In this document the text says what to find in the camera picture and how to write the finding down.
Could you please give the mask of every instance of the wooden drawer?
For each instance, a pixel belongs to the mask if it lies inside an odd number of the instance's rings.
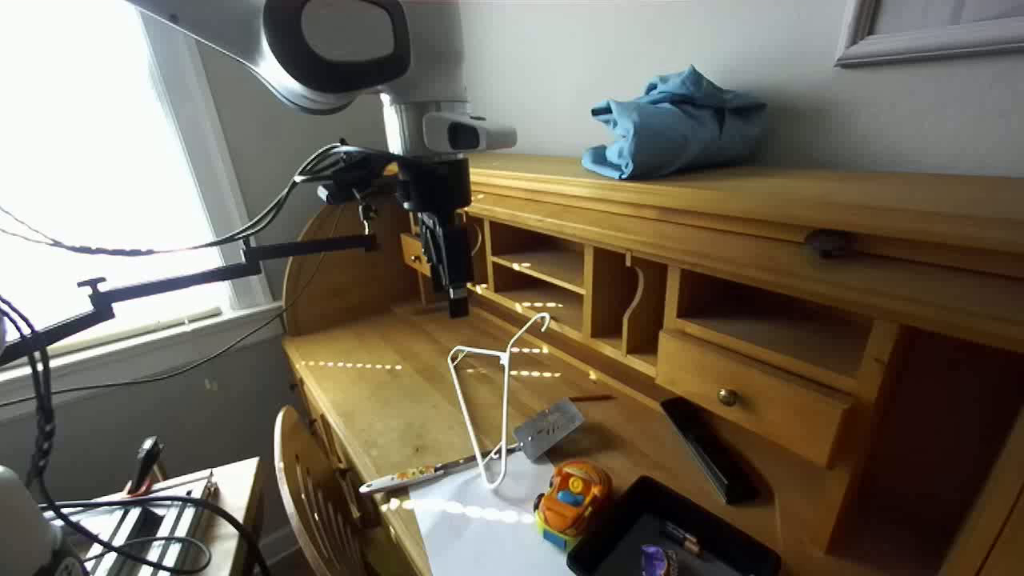
[[[401,242],[402,242],[402,263],[428,278],[428,261],[422,253],[418,236],[416,234],[402,234]]]
[[[821,469],[831,463],[850,406],[848,398],[807,378],[665,329],[655,378],[662,388]]]

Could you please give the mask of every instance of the black remote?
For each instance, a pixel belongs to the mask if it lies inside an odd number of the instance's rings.
[[[731,507],[749,503],[759,498],[755,480],[738,463],[738,457],[717,438],[717,434],[705,423],[700,409],[680,398],[662,399],[662,409],[669,414],[673,425],[680,434],[680,438],[694,448],[700,457],[707,478],[719,491],[719,498]]]

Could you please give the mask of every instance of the paper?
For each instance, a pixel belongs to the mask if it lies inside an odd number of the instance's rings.
[[[478,469],[408,491],[435,576],[564,576],[566,554],[541,537],[535,501],[552,469],[508,456],[508,478],[486,491]]]

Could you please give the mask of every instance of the drawer knob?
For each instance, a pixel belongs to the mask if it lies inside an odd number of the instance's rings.
[[[735,390],[731,390],[731,388],[722,388],[722,390],[717,390],[717,405],[722,405],[722,406],[735,406],[735,405],[738,405],[738,395],[735,395]]]

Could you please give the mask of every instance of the window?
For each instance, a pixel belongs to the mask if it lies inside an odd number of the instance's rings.
[[[239,198],[194,45],[118,0],[8,3],[0,19],[0,227],[88,247],[190,247],[239,226]],[[216,251],[73,258],[0,234],[0,294],[31,325],[88,310],[107,288],[199,272]],[[118,303],[86,341],[261,303],[261,283]]]

